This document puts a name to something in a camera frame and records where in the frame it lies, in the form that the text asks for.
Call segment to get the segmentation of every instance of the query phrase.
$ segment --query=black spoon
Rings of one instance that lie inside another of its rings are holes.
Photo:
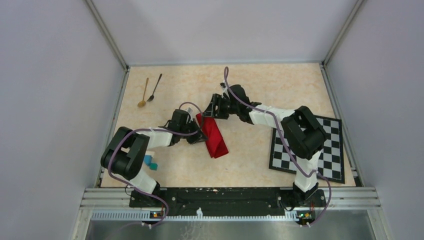
[[[155,98],[154,94],[161,78],[162,78],[162,73],[159,75],[159,79],[156,82],[156,86],[154,86],[153,93],[151,94],[151,96],[148,97],[147,102],[151,102]]]

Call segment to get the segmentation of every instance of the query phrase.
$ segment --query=red cloth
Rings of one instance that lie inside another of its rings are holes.
[[[202,116],[200,113],[196,115],[197,122],[199,126],[202,125]],[[220,130],[218,129],[215,119],[212,117],[204,117],[204,124],[201,130],[208,138],[206,143],[206,148],[209,151],[211,158],[219,158],[228,153],[227,146],[224,142],[223,136],[221,135]]]

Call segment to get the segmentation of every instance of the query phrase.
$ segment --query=black spoon handle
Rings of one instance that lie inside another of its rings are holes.
[[[156,88],[158,87],[158,84],[159,84],[159,81],[161,80],[161,78],[162,78],[162,73],[159,75],[159,79],[158,79],[158,80],[157,80],[157,82],[156,82],[156,86],[154,86],[154,89],[153,89],[153,93],[152,93],[152,95],[154,95],[154,94],[155,94]]]

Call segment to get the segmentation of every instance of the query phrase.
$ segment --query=wooden tabletop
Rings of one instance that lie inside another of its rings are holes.
[[[230,85],[241,84],[252,102],[281,109],[305,105],[315,115],[334,118],[329,95],[318,63],[228,65]],[[181,65],[131,67],[117,119],[116,129],[163,126],[183,102],[193,102],[202,110],[212,94],[222,94],[225,65]],[[154,100],[137,107],[142,100],[146,78],[146,99],[152,94],[159,75],[162,79]],[[295,175],[271,170],[272,129],[241,122],[236,115],[216,119],[229,154],[211,158],[205,143],[189,145],[185,139],[171,147],[157,147],[153,162],[156,171],[143,169],[162,187],[291,187]],[[344,156],[345,184],[355,186],[348,158]],[[326,187],[324,181],[319,185]],[[102,187],[124,187],[105,171]]]

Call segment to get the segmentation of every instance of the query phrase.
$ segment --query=spoon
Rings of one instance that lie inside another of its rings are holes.
[[[147,102],[150,102],[150,101],[152,101],[152,100],[155,98],[154,94],[155,94],[156,88],[158,87],[158,84],[159,84],[159,81],[161,80],[161,78],[162,78],[162,73],[159,75],[159,79],[158,79],[158,80],[157,80],[157,82],[156,82],[156,86],[154,86],[153,93],[152,93],[152,94],[151,94],[151,96],[147,99]]]
[[[145,95],[146,95],[146,89],[147,89],[147,84],[149,83],[149,78],[146,79],[146,86],[144,87],[144,93],[143,93],[143,100],[140,101],[137,104],[137,107],[142,108],[146,105],[146,101],[145,101]]]

